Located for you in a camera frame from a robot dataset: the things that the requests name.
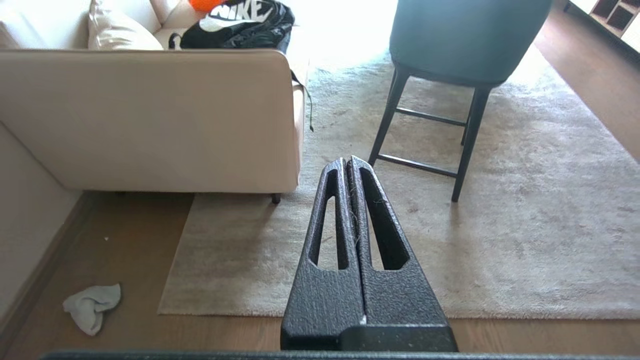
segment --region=beige sofa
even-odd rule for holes
[[[166,47],[204,14],[117,0]],[[291,192],[308,58],[275,50],[86,50],[90,0],[0,0],[0,121],[65,187]]]

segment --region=textured black plastic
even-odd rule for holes
[[[327,165],[318,184],[307,237],[282,320],[280,347],[339,350],[340,334],[364,317],[360,271],[353,238],[346,162]],[[317,267],[327,200],[335,196],[338,270]]]
[[[630,356],[469,354],[461,352],[53,352],[43,360],[638,360]]]
[[[336,224],[343,233],[337,272],[315,266],[324,205],[334,193]],[[371,263],[367,208],[384,270],[375,270]],[[340,266],[341,244],[347,250],[347,268]],[[357,252],[354,260],[351,246]],[[378,178],[359,158],[340,158],[323,170],[280,345],[283,350],[458,350]]]

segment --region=shelf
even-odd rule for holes
[[[620,29],[620,31],[624,32],[633,18],[634,13],[625,10],[621,6],[618,6],[609,16],[607,25],[613,26],[614,28]]]
[[[618,4],[618,0],[599,0],[593,7],[593,15],[603,17],[605,20],[611,15],[613,9]]]
[[[620,0],[621,3],[625,3],[633,8],[640,9],[640,0]]]
[[[640,6],[636,5],[635,3],[634,4],[627,3],[624,0],[620,1],[618,3],[618,6],[620,6],[621,8],[625,9],[626,11],[632,14],[635,14],[638,12],[638,10],[640,10]]]
[[[613,35],[616,35],[617,37],[622,36],[623,30],[614,28],[613,26],[607,24],[607,18],[596,15],[594,13],[591,14],[591,17],[594,18],[597,22],[599,22],[600,25],[604,26],[605,29],[609,30],[609,32],[611,32]]]

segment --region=floor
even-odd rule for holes
[[[640,117],[633,116],[640,114],[640,102],[632,99],[640,94],[637,62],[575,10],[563,14],[562,5],[556,3],[536,45],[640,158]],[[278,318],[156,315],[192,195],[104,193],[98,198],[5,359],[36,359],[59,348],[278,350]],[[105,317],[97,337],[84,335],[61,310],[62,301],[87,286],[116,282],[122,285],[122,305]],[[451,323],[466,352],[640,354],[640,321]]]
[[[636,160],[640,159],[640,56],[577,7],[556,0],[534,44]]]

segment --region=bar stool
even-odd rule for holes
[[[516,69],[542,27],[552,0],[398,0],[389,42],[395,66],[369,164],[376,159],[456,178],[460,197],[489,93]],[[467,121],[398,108],[410,76],[474,88]],[[458,171],[380,154],[394,113],[464,127]]]

